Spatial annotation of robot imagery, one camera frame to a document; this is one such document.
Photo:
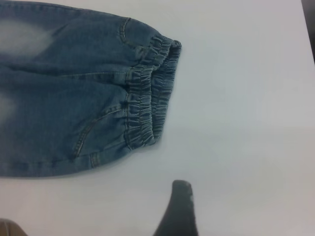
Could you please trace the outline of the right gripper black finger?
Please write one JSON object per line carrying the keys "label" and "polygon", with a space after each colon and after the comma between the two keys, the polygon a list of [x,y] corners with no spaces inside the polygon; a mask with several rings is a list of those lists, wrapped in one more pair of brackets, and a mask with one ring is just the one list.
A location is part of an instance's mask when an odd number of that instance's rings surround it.
{"label": "right gripper black finger", "polygon": [[154,232],[155,236],[198,236],[192,186],[175,180],[166,211]]}

